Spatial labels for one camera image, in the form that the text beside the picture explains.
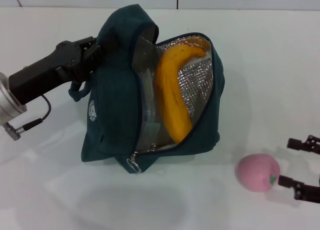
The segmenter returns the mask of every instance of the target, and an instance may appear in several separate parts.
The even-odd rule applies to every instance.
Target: teal insulated bag
[[[159,29],[139,5],[115,11],[96,41],[114,41],[75,101],[90,93],[83,162],[114,157],[141,173],[159,157],[204,153],[219,141],[222,62],[210,39],[187,33],[156,43]]]

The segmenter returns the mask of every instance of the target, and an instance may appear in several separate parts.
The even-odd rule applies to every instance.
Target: cable
[[[16,131],[20,134],[20,133],[23,133],[37,125],[39,125],[40,123],[42,123],[47,117],[48,115],[50,114],[51,112],[51,104],[49,102],[49,100],[44,96],[44,95],[41,95],[41,97],[43,99],[45,99],[46,103],[48,104],[48,111],[47,113],[43,116],[43,118],[40,118],[40,119],[36,119],[36,120],[33,120],[27,124],[24,124],[22,125],[21,127],[17,128]]]

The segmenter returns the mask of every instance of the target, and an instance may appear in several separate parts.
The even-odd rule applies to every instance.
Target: bag logo
[[[89,117],[91,121],[94,121],[97,117],[97,113],[95,111],[95,102],[92,100],[89,104]]]

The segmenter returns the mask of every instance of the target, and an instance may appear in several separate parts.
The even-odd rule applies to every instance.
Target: banana
[[[191,58],[204,57],[199,47],[178,44],[170,47],[159,60],[154,76],[155,94],[164,125],[176,143],[180,143],[192,129],[188,109],[182,99],[178,71]]]

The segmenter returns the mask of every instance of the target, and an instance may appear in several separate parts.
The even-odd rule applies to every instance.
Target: fabric
[[[129,172],[135,171],[127,159],[134,153],[142,123],[142,98],[137,74],[132,70],[132,58],[138,37],[142,35],[152,43],[158,37],[158,27],[139,5],[130,5],[115,11],[103,25],[97,43],[104,45],[110,35],[115,35],[118,48],[106,55],[102,64],[92,73],[88,102],[87,132],[82,147],[84,162],[115,157]],[[201,35],[189,33],[182,36]],[[158,45],[170,42],[169,39]],[[214,87],[210,99],[192,132],[178,146],[161,152],[148,152],[136,157],[136,163],[144,172],[158,157],[192,155],[210,151],[219,141],[219,104],[225,78],[221,60],[212,43]],[[75,101],[88,93],[86,88],[77,93],[73,84],[69,91]]]

